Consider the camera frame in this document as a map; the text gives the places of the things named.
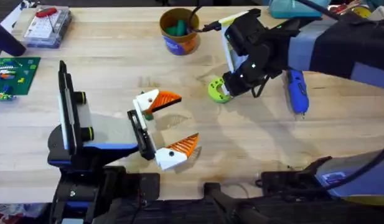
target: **clear plastic case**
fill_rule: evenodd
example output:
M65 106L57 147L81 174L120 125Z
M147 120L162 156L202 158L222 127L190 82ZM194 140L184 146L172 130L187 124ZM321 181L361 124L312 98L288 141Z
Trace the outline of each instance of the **clear plastic case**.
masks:
M59 48L72 20L67 6L37 6L37 12L50 7L57 12L49 17L35 17L23 33L23 42L28 47Z
M312 2L327 8L330 0L311 0ZM322 14L296 0L270 0L269 12L273 18L292 17L319 17Z

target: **black mount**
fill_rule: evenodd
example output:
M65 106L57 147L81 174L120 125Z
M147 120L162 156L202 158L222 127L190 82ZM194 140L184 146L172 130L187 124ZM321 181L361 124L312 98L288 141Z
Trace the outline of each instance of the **black mount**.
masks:
M63 148L60 125L51 132L48 147L48 163L58 166L61 173L52 202L51 223L61 223L64 218L82 218L84 223L92 223L94 218L109 211L116 198L143 201L159 197L159 174L127 174L124 167L105 166L108 161L138 150L116 153L97 150L88 155L69 156Z
M138 151L147 160L154 158L148 134L141 128L135 110L128 112L128 118L137 146L128 149L85 147L84 141L94 139L93 127L80 126L77 105L86 104L87 97L85 92L73 90L72 77L63 61L60 61L59 90L63 123L48 138L48 164L60 169L61 178L52 202L50 223L60 224L65 218L92 223L94 218L108 212L112 201L120 197L137 199L139 203L156 200L160 192L159 174L127 174L122 166L106 166Z
M288 69L289 40L299 29L318 18L293 18L269 29L257 19L259 9L237 17L225 31L225 37L238 56L247 59L232 73L223 74L231 96L251 90L259 97L269 78L276 78Z
M268 218L260 213L251 200L232 198L221 191L219 183L204 184L204 199L211 201L224 224L287 224L289 222Z

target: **wooden table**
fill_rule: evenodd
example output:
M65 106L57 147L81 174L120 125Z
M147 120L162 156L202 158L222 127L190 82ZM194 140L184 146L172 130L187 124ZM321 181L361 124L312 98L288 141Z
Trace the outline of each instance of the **wooden table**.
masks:
M203 7L200 24L249 8ZM87 92L94 114L127 119L141 90L159 88L183 97L157 112L156 128L169 143L199 132L198 154L167 172L139 154L114 162L130 172L159 172L161 199L200 198L208 181L221 182L231 196L253 197L261 194L253 182L265 170L302 168L322 156L384 147L384 89L373 86L306 73L305 119L290 111L282 77L270 80L258 99L247 93L224 105L214 103L207 83L227 71L220 33L201 34L190 55L172 55L158 25L168 9L73 8L59 49L27 50L25 57L42 57L29 94L0 102L0 203L52 200L59 170L47 164L47 139L59 123L59 60L67 63L75 88ZM266 26L281 22L263 9L260 20ZM33 13L22 12L13 30L17 38Z

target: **blue handle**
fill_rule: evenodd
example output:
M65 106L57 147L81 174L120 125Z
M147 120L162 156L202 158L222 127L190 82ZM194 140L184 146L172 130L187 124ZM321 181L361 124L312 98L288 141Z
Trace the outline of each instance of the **blue handle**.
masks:
M306 84L302 72L296 70L288 70L287 78L289 81L288 89L290 102L296 114L306 113L309 107L308 94L306 92Z

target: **black metal bracket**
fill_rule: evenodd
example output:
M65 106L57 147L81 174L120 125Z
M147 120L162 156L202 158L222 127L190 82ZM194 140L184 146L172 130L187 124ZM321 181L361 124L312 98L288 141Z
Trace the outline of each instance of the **black metal bracket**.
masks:
M60 171L62 176L52 203L51 223L79 218L89 224L108 212L116 198L142 201L159 197L159 174L127 174L124 167L115 166L86 173Z

